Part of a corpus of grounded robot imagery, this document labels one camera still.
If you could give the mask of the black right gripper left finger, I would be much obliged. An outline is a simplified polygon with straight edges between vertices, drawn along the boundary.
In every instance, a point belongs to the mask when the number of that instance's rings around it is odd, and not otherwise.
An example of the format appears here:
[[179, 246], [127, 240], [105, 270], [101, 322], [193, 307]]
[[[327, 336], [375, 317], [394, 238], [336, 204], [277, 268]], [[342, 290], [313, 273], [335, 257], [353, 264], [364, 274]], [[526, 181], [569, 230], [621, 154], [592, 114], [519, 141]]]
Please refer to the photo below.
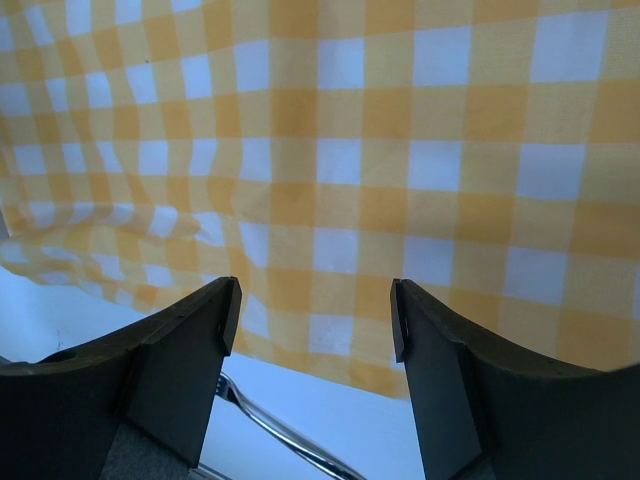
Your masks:
[[36, 363], [1, 364], [5, 479], [185, 479], [199, 464], [242, 292], [233, 277]]

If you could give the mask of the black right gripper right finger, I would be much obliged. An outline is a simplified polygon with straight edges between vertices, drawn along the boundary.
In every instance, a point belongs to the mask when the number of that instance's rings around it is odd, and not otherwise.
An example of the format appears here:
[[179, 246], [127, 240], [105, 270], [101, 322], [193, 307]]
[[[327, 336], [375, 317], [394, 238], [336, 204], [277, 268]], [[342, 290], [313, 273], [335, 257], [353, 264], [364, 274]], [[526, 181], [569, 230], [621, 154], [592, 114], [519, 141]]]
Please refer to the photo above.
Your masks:
[[429, 479], [635, 479], [639, 369], [609, 372], [517, 345], [415, 282], [390, 292]]

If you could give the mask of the yellow white checkered cloth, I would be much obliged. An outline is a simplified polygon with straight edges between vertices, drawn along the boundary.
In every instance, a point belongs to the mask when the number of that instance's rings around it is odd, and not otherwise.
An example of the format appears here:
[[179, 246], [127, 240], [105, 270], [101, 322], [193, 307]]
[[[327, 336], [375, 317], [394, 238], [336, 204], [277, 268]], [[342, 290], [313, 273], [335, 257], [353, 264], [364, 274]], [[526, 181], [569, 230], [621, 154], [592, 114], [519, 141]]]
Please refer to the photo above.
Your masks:
[[410, 279], [639, 359], [635, 1], [5, 1], [2, 265], [143, 312], [234, 276], [247, 355], [389, 396]]

